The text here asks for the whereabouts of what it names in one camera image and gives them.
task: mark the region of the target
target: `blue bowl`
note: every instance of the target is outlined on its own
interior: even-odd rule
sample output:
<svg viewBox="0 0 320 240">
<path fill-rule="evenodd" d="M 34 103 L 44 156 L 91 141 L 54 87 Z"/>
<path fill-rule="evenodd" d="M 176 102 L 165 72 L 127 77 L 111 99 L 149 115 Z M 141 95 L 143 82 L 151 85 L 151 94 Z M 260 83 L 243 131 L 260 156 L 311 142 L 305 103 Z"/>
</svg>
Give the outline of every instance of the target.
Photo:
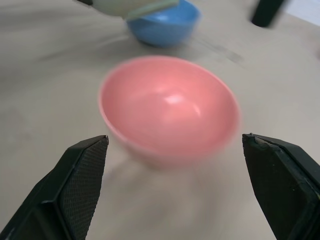
<svg viewBox="0 0 320 240">
<path fill-rule="evenodd" d="M 180 0 L 177 6 L 128 21 L 132 34 L 141 42 L 167 48 L 187 39 L 201 16 L 195 5 Z"/>
</svg>

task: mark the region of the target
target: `bowl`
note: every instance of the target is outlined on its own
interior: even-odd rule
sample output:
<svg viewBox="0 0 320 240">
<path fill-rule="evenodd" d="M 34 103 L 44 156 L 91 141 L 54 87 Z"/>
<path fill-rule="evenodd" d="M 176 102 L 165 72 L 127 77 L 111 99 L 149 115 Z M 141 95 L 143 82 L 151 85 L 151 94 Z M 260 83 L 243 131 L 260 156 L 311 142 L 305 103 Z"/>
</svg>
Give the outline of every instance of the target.
<svg viewBox="0 0 320 240">
<path fill-rule="evenodd" d="M 177 6 L 128 21 L 127 25 L 139 41 L 167 48 L 190 37 L 200 16 L 195 5 L 180 0 Z"/>
<path fill-rule="evenodd" d="M 98 104 L 127 149 L 165 168 L 194 164 L 223 149 L 240 122 L 226 84 L 194 63 L 169 56 L 120 64 L 103 82 Z"/>
</svg>

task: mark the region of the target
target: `bowl rim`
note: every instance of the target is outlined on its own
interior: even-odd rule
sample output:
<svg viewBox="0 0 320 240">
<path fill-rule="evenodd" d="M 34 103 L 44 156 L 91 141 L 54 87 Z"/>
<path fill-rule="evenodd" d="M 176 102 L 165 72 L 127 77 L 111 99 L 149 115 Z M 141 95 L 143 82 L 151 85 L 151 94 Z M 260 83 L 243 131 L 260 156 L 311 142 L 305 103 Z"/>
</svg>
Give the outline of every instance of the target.
<svg viewBox="0 0 320 240">
<path fill-rule="evenodd" d="M 196 14 L 194 19 L 192 19 L 192 20 L 184 20 L 184 21 L 179 22 L 179 23 L 177 23 L 177 22 L 165 22 L 164 23 L 163 21 L 157 20 L 155 18 L 151 18 L 151 16 L 154 14 L 154 13 L 151 13 L 151 14 L 148 14 L 148 15 L 145 15 L 145 16 L 142 16 L 142 17 L 138 18 L 138 20 L 142 19 L 142 20 L 149 21 L 149 22 L 152 22 L 152 23 L 162 23 L 162 24 L 166 24 L 166 25 L 188 25 L 190 23 L 191 24 L 195 24 L 199 20 L 199 18 L 201 18 L 201 16 L 202 16 L 201 11 L 199 10 L 199 8 L 195 4 L 190 2 L 190 1 L 187 1 L 187 0 L 179 0 L 179 1 L 186 2 L 187 4 L 189 4 L 190 6 L 193 7 L 193 9 L 195 10 L 195 14 Z"/>
<path fill-rule="evenodd" d="M 157 150 L 149 149 L 143 145 L 134 143 L 133 141 L 128 139 L 126 136 L 124 136 L 119 130 L 117 130 L 116 127 L 114 127 L 114 125 L 109 121 L 108 117 L 106 116 L 106 113 L 105 113 L 104 107 L 103 107 L 103 93 L 105 92 L 105 88 L 107 87 L 108 81 L 110 81 L 112 79 L 112 76 L 115 75 L 119 70 L 121 70 L 123 67 L 125 67 L 127 65 L 131 65 L 135 62 L 139 62 L 139 61 L 143 61 L 143 60 L 145 61 L 148 59 L 155 59 L 155 58 L 163 59 L 163 60 L 176 60 L 176 61 L 178 60 L 181 63 L 188 64 L 194 68 L 197 68 L 199 70 L 202 70 L 202 71 L 208 73 L 224 87 L 224 89 L 230 95 L 232 102 L 234 103 L 235 119 L 233 121 L 232 130 L 228 133 L 227 136 L 224 136 L 222 141 L 219 141 L 218 144 L 214 145 L 211 149 L 208 149 L 207 151 L 202 152 L 202 154 L 201 153 L 166 154 L 166 153 L 162 153 Z M 130 58 L 125 61 L 122 61 L 115 68 L 113 68 L 111 71 L 109 71 L 106 74 L 106 76 L 104 77 L 104 80 L 102 81 L 100 88 L 99 88 L 99 91 L 98 91 L 98 99 L 97 100 L 98 100 L 99 112 L 100 112 L 106 126 L 110 129 L 111 133 L 118 140 L 120 140 L 125 146 L 132 148 L 135 151 L 138 151 L 140 153 L 143 153 L 144 155 L 152 156 L 152 157 L 154 157 L 154 156 L 159 156 L 160 158 L 194 158 L 194 157 L 197 157 L 197 158 L 204 157 L 205 158 L 205 157 L 208 157 L 209 155 L 212 155 L 212 154 L 224 149 L 225 146 L 229 142 L 231 142 L 231 140 L 235 137 L 235 135 L 237 134 L 237 132 L 240 129 L 240 126 L 242 125 L 242 121 L 241 121 L 242 114 L 241 114 L 241 110 L 240 110 L 240 105 L 237 101 L 235 94 L 231 91 L 231 89 L 219 77 L 217 77 L 215 74 L 213 74 L 209 70 L 205 69 L 204 67 L 202 67 L 196 63 L 190 62 L 188 60 L 185 60 L 185 59 L 182 59 L 179 57 L 166 56 L 166 55 L 145 55 L 145 56 L 134 57 L 134 58 Z"/>
</svg>

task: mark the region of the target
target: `pink bowl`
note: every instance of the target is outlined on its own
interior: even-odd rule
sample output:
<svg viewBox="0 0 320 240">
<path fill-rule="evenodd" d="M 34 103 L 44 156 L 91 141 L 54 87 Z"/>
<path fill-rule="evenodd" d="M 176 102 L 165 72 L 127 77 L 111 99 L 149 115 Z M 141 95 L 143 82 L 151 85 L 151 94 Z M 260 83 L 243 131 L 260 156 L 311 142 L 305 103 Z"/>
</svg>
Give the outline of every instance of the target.
<svg viewBox="0 0 320 240">
<path fill-rule="evenodd" d="M 220 150 L 240 122 L 237 101 L 218 77 L 168 56 L 120 64 L 106 77 L 98 102 L 106 125 L 127 148 L 166 167 Z"/>
</svg>

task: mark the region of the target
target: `black cylinder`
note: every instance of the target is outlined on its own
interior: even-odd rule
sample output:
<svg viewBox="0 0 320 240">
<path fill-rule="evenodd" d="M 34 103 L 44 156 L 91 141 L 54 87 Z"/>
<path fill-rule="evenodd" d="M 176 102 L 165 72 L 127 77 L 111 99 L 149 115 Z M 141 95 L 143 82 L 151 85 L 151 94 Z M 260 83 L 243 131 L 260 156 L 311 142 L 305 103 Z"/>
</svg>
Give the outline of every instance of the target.
<svg viewBox="0 0 320 240">
<path fill-rule="evenodd" d="M 286 0 L 260 0 L 251 19 L 254 25 L 262 28 L 270 26 Z"/>
</svg>

